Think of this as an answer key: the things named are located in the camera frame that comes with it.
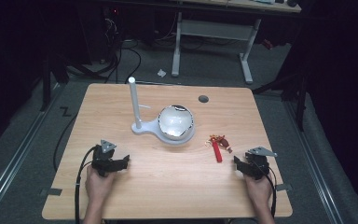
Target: gray carpet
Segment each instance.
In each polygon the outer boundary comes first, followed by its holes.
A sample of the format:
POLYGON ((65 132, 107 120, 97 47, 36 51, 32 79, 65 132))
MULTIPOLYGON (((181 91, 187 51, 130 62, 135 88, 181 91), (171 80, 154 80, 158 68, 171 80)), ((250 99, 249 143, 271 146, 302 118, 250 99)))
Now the gray carpet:
MULTIPOLYGON (((127 47, 134 42, 126 43, 127 47)), ((153 48, 139 43, 136 50, 142 57, 140 67, 133 74, 137 80, 153 83, 179 85, 246 87, 255 89, 272 81, 284 60, 290 46, 267 50, 255 45, 251 52, 249 64, 255 83, 246 85, 241 72, 237 54, 243 43, 218 46, 216 44, 188 41, 182 51, 181 74, 171 77, 172 46, 155 45, 153 48), (159 69, 167 72, 166 77, 157 76, 159 69)), ((123 83, 137 63, 138 56, 130 50, 122 50, 121 63, 118 67, 118 83, 123 83)), ((102 65, 94 64, 92 69, 102 65)), ((0 198, 0 223, 74 223, 68 221, 50 221, 41 217, 46 196, 43 189, 48 189, 54 178, 53 152, 65 126, 78 111, 88 85, 97 82, 87 77, 71 76, 71 81, 58 88, 56 100, 45 116, 34 140, 24 150, 25 159, 15 177, 7 186, 6 193, 0 198)), ((115 74, 109 83, 115 83, 115 74)), ((0 139, 0 176, 4 174, 11 158, 18 152, 33 121, 40 116, 41 85, 34 90, 33 98, 13 117, 9 127, 0 139)), ((292 186, 288 195, 294 213, 290 217, 276 218, 277 223, 333 223, 326 212, 320 192, 311 175, 307 157, 304 153, 304 139, 310 146, 313 156, 324 175, 324 180, 331 190, 337 204, 342 223, 358 223, 358 200, 351 188, 351 183, 342 171, 334 153, 325 139, 323 129, 313 111, 310 98, 304 117, 304 133, 298 133, 293 118, 288 113, 291 103, 284 103, 277 92, 268 91, 255 97, 268 139, 274 151, 278 152, 283 181, 292 186)), ((64 133, 58 147, 59 163, 72 125, 64 133)), ((255 223, 251 219, 236 219, 235 223, 255 223)))

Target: hand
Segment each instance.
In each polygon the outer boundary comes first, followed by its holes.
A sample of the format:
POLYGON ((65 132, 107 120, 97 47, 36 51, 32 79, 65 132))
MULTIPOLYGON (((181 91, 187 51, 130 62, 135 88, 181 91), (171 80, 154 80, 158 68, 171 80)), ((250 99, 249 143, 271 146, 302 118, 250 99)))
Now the hand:
POLYGON ((269 197, 272 194, 272 187, 265 176, 261 179, 255 180, 254 177, 243 175, 248 189, 248 195, 252 201, 255 214, 258 218, 259 224, 273 224, 275 223, 269 209, 269 197))
POLYGON ((101 223, 103 204, 112 191, 115 175, 116 172, 113 172, 103 177, 92 166, 87 167, 86 190, 89 195, 89 204, 87 205, 83 224, 101 223))

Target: dark background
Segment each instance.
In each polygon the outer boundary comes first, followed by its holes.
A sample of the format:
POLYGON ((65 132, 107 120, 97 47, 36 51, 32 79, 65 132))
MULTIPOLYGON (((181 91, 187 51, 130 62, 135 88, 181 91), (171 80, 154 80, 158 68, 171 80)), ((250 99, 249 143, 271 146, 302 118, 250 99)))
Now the dark background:
MULTIPOLYGON (((300 32, 297 23, 265 20, 256 41, 293 43, 277 79, 308 75, 307 91, 326 136, 358 193, 358 1, 300 4, 303 13, 329 20, 307 21, 300 32)), ((166 31, 172 23, 171 12, 136 8, 122 13, 126 34, 150 44, 155 29, 166 31)), ((95 44, 103 43, 98 41, 103 25, 88 26, 100 16, 95 7, 0 1, 0 134, 41 78, 47 46, 79 63, 103 58, 105 47, 95 44)))

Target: wooden table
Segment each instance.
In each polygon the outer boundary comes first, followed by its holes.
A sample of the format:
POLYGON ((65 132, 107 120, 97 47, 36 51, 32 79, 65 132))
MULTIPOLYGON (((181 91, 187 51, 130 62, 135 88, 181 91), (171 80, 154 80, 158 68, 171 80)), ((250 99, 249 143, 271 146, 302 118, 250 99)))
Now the wooden table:
MULTIPOLYGON (((154 135, 136 135, 129 85, 91 84, 52 184, 61 196, 49 195, 43 210, 46 219, 75 218, 75 182, 86 152, 101 139, 117 144, 114 159, 131 155, 128 170, 117 174, 103 217, 205 218, 253 217, 242 173, 235 170, 233 156, 243 160, 250 148, 271 148, 254 96, 245 88, 137 85, 141 118, 154 119, 167 105, 183 105, 194 116, 196 132, 181 146, 160 142, 154 135), (209 97, 208 103, 199 96, 209 97), (224 134, 233 152, 221 150, 216 162, 210 134, 224 134)), ((268 158, 278 184, 281 175, 274 158, 268 158)), ((80 215, 88 197, 82 173, 80 215)), ((276 217, 288 217, 292 207, 286 192, 278 192, 276 217)))

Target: white pole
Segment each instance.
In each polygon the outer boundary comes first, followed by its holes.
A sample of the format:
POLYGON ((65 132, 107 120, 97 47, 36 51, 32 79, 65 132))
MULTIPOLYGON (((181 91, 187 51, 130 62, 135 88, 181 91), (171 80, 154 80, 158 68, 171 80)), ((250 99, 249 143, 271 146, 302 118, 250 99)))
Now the white pole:
POLYGON ((135 77, 129 78, 133 115, 135 116, 136 128, 142 128, 141 114, 139 113, 138 93, 136 92, 135 77))

